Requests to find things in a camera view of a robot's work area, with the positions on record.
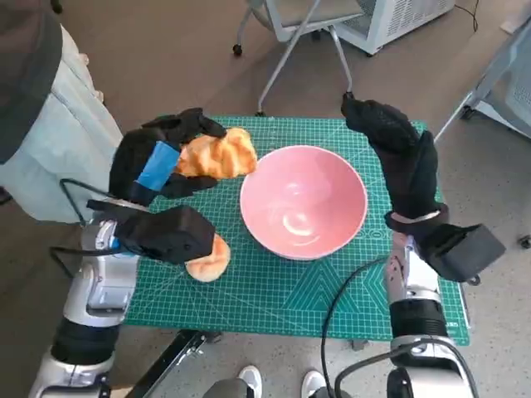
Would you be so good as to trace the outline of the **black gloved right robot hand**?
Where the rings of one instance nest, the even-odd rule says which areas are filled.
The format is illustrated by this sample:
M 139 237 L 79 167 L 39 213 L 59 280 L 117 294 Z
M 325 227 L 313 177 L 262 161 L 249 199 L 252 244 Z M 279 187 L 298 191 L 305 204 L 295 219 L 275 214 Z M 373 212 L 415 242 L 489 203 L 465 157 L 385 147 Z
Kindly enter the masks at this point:
M 441 209 L 436 202 L 437 152 L 432 134 L 418 133 L 399 109 L 345 95 L 347 127 L 365 135 L 381 163 L 392 210 L 416 219 Z

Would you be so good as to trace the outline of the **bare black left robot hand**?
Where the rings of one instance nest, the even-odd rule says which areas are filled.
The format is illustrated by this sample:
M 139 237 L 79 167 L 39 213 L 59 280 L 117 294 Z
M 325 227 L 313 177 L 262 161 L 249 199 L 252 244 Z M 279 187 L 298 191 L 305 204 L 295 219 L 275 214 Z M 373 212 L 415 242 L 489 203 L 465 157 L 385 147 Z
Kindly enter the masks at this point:
M 129 131 L 114 154 L 109 193 L 148 207 L 159 195 L 178 199 L 215 187 L 213 177 L 185 177 L 173 172 L 182 147 L 199 134 L 223 138 L 227 132 L 201 108 L 159 116 Z

